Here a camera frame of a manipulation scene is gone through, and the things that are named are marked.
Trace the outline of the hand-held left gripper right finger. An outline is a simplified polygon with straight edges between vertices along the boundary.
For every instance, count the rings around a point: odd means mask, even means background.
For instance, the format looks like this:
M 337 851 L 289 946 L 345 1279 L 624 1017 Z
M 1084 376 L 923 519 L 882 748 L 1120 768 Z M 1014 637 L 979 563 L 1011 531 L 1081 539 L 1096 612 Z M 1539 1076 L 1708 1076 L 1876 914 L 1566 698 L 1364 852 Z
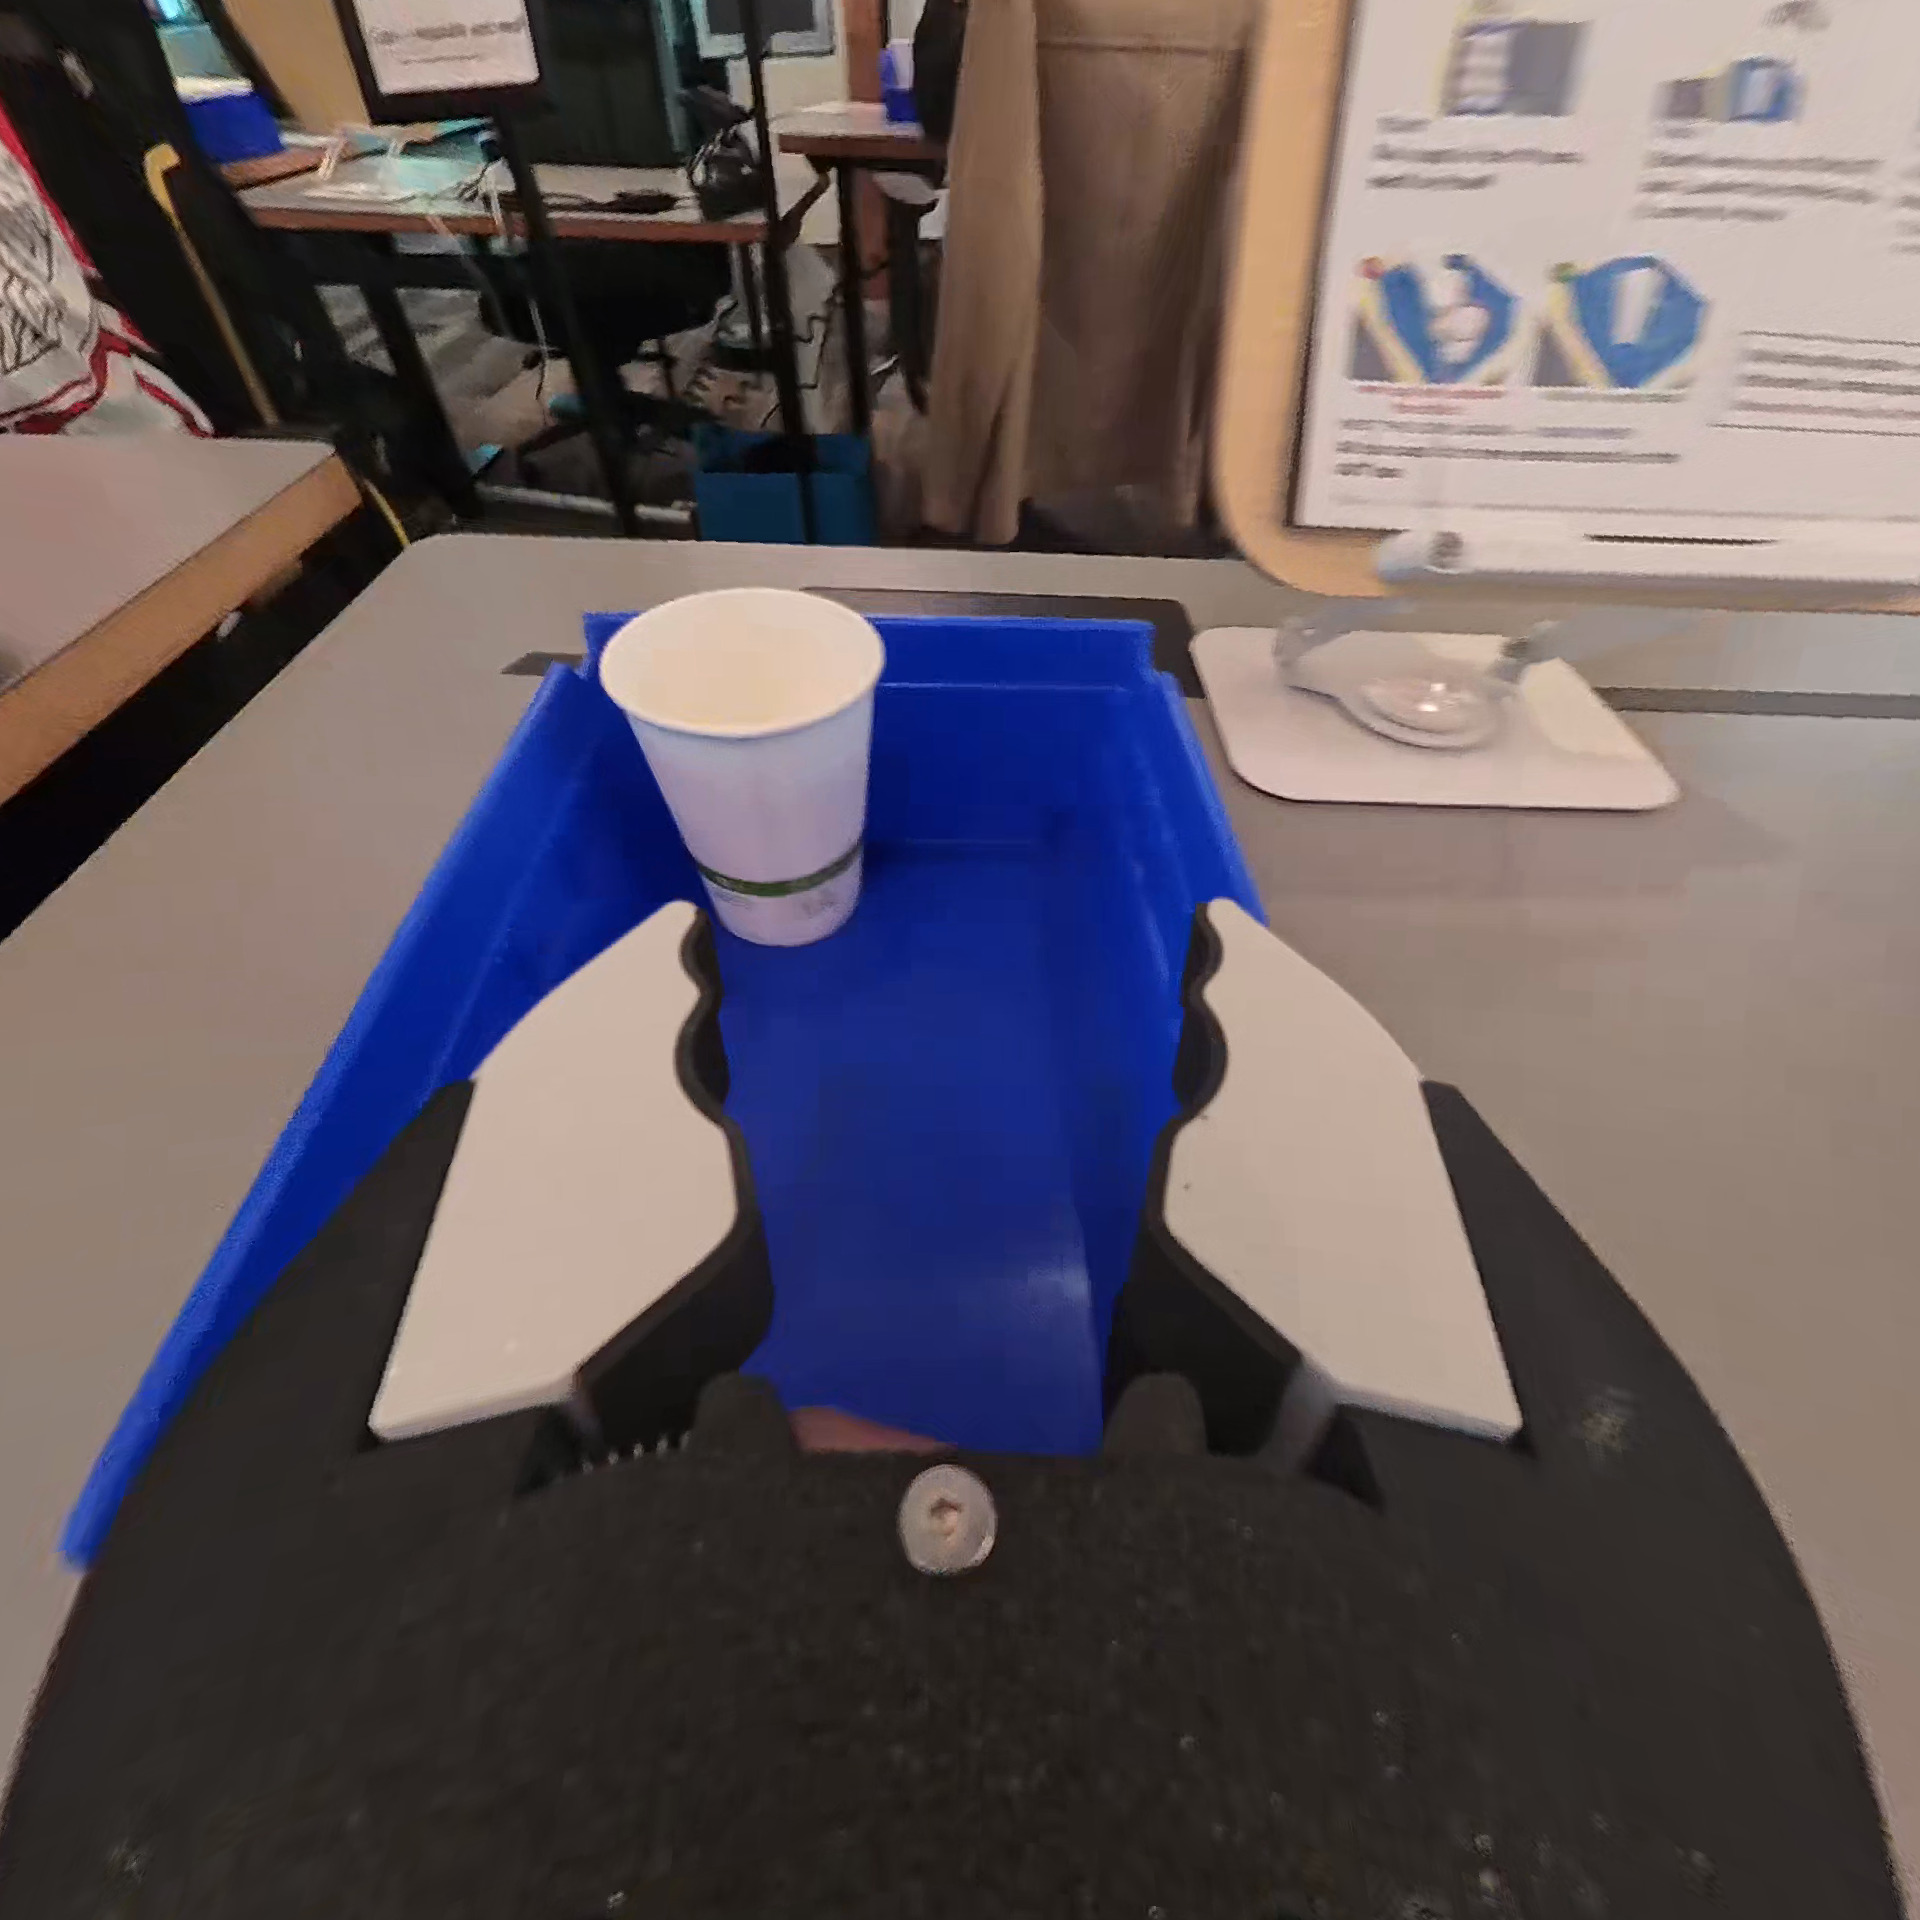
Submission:
M 1186 1380 L 1210 1452 L 1307 1465 L 1347 1413 L 1512 1444 L 1496 1313 L 1400 1041 L 1230 898 L 1193 911 L 1172 1115 L 1108 1337 L 1108 1419 Z

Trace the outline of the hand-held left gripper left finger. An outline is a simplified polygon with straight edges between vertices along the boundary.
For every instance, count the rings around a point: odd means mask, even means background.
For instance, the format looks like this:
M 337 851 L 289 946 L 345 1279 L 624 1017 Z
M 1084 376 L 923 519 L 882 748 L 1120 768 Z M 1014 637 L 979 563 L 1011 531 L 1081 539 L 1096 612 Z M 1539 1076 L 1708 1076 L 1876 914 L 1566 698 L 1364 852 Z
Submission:
M 706 912 L 660 905 L 544 995 L 467 1085 L 368 1425 L 385 1444 L 551 1413 L 584 1450 L 667 1450 L 772 1323 L 728 1112 Z

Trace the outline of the blue plastic bin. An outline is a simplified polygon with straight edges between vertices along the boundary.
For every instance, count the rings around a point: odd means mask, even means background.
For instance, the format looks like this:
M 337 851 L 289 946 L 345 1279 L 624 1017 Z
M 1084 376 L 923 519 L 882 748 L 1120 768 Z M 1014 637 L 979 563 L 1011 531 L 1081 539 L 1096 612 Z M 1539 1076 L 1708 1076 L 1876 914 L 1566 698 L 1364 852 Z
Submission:
M 400 1128 L 667 900 L 689 852 L 584 615 L 287 1122 L 65 1523 L 84 1569 L 214 1359 Z M 794 1403 L 969 1450 L 1088 1452 L 1170 1114 L 1193 911 L 1260 914 L 1148 627 L 876 617 L 854 922 L 719 937 L 729 1114 L 775 1264 L 755 1355 Z

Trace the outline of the white paper cup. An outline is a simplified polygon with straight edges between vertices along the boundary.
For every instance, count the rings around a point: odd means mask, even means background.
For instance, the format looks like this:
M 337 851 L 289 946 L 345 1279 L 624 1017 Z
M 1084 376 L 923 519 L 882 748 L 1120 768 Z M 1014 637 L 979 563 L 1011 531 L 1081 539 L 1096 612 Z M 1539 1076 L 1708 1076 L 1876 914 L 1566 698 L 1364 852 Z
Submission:
M 854 920 L 882 667 L 870 617 L 778 587 L 684 595 L 602 649 L 598 679 L 738 940 L 809 946 Z

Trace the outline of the instruction sheet on tablet stand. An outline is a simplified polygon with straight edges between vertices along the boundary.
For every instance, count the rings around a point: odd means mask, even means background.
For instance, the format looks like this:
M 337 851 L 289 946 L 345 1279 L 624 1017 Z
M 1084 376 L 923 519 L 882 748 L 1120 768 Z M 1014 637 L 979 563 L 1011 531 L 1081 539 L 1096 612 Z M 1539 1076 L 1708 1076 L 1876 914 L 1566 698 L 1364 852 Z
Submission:
M 1212 489 L 1240 554 L 1310 599 L 1192 656 L 1241 783 L 1278 800 L 1650 811 L 1678 787 L 1572 661 L 1599 615 L 1915 615 L 1915 523 L 1763 539 L 1554 533 L 1462 513 L 1400 533 L 1289 519 L 1345 32 L 1355 5 L 1262 5 L 1217 362 Z

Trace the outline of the blue fabric bag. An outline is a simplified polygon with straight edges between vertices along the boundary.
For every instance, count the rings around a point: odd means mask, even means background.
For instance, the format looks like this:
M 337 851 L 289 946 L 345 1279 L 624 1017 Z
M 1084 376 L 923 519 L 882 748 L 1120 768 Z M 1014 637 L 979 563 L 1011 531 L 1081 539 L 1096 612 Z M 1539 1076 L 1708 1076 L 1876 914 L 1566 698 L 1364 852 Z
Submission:
M 694 497 L 699 539 L 720 545 L 879 541 L 873 448 L 854 434 L 811 439 L 811 533 L 788 444 L 775 433 L 705 424 L 694 433 Z

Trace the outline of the grey side table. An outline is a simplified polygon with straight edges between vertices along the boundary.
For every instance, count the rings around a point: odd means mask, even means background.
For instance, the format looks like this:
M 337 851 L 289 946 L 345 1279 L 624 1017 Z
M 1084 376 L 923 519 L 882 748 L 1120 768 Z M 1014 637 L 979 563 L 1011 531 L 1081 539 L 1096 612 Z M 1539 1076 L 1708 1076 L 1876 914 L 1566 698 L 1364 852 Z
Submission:
M 3 802 L 363 503 L 322 442 L 4 436 Z

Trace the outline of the beige hanging coat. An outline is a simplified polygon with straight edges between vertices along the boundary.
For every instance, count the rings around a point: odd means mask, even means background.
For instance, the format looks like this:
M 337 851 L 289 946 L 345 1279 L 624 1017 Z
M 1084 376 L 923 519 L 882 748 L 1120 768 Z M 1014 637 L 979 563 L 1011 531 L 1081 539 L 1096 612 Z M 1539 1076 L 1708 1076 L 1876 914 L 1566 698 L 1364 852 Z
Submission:
M 966 5 L 919 498 L 1007 546 L 1104 497 L 1203 519 L 1255 5 Z

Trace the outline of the dark wooden desk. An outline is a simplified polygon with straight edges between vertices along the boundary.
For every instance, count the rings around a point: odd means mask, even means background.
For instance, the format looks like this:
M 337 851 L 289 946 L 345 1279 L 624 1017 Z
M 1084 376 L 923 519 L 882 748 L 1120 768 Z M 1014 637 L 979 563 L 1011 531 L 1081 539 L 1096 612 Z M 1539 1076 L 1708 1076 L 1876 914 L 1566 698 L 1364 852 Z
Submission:
M 800 237 L 816 183 L 792 208 L 748 208 L 710 219 L 694 187 L 670 169 L 537 168 L 515 175 L 504 160 L 433 160 L 400 148 L 352 153 L 282 180 L 238 192 L 256 229 L 289 235 L 289 247 L 318 287 L 350 287 L 368 308 L 411 419 L 434 457 L 438 489 L 462 519 L 486 506 L 592 514 L 624 537 L 682 531 L 689 508 L 643 506 L 631 488 L 633 448 L 660 436 L 667 424 L 684 442 L 702 413 L 672 394 L 628 392 L 602 343 L 586 299 L 609 305 L 610 290 L 580 280 L 588 249 L 609 255 L 624 275 L 663 282 L 680 257 L 728 255 L 740 297 L 760 328 L 760 349 L 775 372 L 778 439 L 794 464 L 809 466 L 809 420 L 800 386 L 800 335 L 794 284 L 785 265 Z M 539 322 L 534 348 L 567 362 L 579 419 L 588 434 L 603 497 L 572 497 L 480 481 L 462 452 L 426 352 L 408 321 L 408 289 L 467 287 L 486 308 L 516 297 Z

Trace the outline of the white red printed garment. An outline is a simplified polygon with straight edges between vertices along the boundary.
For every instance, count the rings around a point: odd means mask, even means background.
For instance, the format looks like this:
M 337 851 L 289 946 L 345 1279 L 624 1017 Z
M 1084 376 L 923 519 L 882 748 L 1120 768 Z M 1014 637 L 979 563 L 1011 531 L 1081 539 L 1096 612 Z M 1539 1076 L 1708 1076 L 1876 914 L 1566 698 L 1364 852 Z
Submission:
M 201 404 L 110 301 L 9 119 L 3 122 L 3 433 L 214 436 Z

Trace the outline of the printed instruction sheet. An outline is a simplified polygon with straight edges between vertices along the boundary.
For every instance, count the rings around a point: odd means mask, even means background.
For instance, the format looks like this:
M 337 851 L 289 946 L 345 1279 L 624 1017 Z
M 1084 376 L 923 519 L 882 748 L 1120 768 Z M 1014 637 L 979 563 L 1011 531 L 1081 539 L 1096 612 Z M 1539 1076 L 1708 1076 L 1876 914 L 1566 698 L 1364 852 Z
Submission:
M 1915 523 L 1913 3 L 1355 5 L 1292 523 Z

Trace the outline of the small wooden side desk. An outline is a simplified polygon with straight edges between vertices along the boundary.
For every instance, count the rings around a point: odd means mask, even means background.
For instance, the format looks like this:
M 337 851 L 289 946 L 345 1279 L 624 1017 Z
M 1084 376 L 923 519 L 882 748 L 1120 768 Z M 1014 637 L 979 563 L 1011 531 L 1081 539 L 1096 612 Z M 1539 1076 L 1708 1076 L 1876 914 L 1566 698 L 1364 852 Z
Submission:
M 930 322 L 923 221 L 947 185 L 944 145 L 889 122 L 880 103 L 825 103 L 788 115 L 780 153 L 803 157 L 833 191 L 838 211 L 838 315 L 843 329 L 849 428 L 873 434 L 870 287 L 882 280 L 891 370 L 918 413 L 927 412 Z

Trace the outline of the black white marker sign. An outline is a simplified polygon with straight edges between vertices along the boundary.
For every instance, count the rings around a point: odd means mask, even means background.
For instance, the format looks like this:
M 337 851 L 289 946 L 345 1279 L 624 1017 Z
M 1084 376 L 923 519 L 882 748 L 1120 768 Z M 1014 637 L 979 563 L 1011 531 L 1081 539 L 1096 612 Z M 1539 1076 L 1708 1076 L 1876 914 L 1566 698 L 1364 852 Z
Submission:
M 500 116 L 544 101 L 544 10 L 534 3 L 337 3 L 375 125 Z

